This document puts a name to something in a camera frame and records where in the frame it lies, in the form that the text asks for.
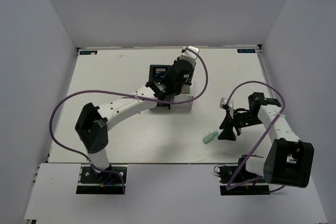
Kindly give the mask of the blue ink jar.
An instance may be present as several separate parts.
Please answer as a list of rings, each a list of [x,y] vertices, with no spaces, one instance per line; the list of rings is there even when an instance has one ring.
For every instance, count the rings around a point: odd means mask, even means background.
[[[162,76],[161,74],[158,74],[158,75],[156,75],[154,78],[155,78],[155,79],[160,79],[161,76]]]

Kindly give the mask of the green correction tape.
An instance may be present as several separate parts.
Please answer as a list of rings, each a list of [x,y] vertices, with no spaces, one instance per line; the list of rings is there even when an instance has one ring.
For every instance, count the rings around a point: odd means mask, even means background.
[[[208,144],[210,143],[211,141],[213,141],[214,139],[216,139],[218,137],[218,132],[217,131],[214,131],[214,132],[211,132],[209,133],[208,135],[206,135],[203,139],[202,139],[202,142],[204,144]]]

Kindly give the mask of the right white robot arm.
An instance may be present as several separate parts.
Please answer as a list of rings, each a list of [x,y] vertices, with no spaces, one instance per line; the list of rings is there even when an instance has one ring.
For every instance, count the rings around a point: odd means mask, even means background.
[[[219,140],[235,141],[242,128],[263,125],[271,140],[266,156],[242,155],[228,181],[227,189],[264,179],[268,184],[305,188],[309,184],[314,147],[304,142],[289,126],[280,102],[254,92],[248,97],[249,108],[234,109],[233,102],[222,98],[220,108],[226,111],[220,125]]]

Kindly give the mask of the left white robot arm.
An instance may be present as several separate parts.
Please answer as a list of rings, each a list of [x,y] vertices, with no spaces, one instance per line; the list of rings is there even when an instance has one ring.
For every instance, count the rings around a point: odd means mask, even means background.
[[[172,102],[185,85],[190,84],[196,60],[179,57],[165,73],[157,75],[133,95],[122,97],[110,103],[95,106],[86,104],[79,115],[75,130],[83,142],[91,163],[93,176],[101,182],[110,178],[111,165],[107,158],[108,132],[122,121],[157,107],[158,104]]]

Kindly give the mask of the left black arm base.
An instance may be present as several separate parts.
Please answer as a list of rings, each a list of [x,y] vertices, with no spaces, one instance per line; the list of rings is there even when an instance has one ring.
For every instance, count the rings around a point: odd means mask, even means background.
[[[127,165],[111,166],[118,174],[97,173],[91,166],[82,165],[76,194],[78,195],[124,195],[127,180]]]

